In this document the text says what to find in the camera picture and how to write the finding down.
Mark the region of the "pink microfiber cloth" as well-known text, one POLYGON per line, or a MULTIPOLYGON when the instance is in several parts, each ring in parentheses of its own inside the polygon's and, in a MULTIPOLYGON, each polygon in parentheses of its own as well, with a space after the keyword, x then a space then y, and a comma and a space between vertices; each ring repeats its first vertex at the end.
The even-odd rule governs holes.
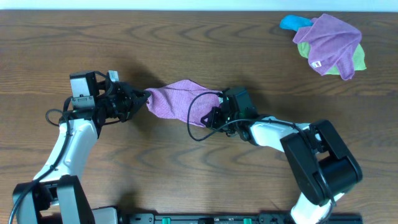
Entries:
POLYGON ((204 127, 201 118, 222 101, 216 94, 191 80, 180 80, 161 88, 148 88, 148 110, 159 118, 178 119, 204 127))

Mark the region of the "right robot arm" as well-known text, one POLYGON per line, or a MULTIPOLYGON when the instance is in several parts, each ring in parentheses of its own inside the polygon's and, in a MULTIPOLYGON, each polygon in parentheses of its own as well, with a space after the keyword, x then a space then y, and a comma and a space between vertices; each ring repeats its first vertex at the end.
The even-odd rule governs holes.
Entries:
POLYGON ((294 223, 326 223, 337 200, 362 181, 360 165, 330 121, 294 123, 260 114, 244 87, 217 95, 220 105, 201 123, 214 133, 237 134, 243 141, 285 154, 301 191, 290 211, 294 223))

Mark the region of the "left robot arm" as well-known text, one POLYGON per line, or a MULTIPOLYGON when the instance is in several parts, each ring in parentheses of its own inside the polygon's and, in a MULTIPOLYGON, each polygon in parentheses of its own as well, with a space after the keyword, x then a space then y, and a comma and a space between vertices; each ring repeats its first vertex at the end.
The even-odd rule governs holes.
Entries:
POLYGON ((92 209, 80 184, 86 160, 108 118, 125 122, 143 106, 150 93, 124 82, 72 81, 72 97, 62 110, 59 135, 52 152, 31 182, 13 191, 9 222, 118 223, 114 207, 92 209))

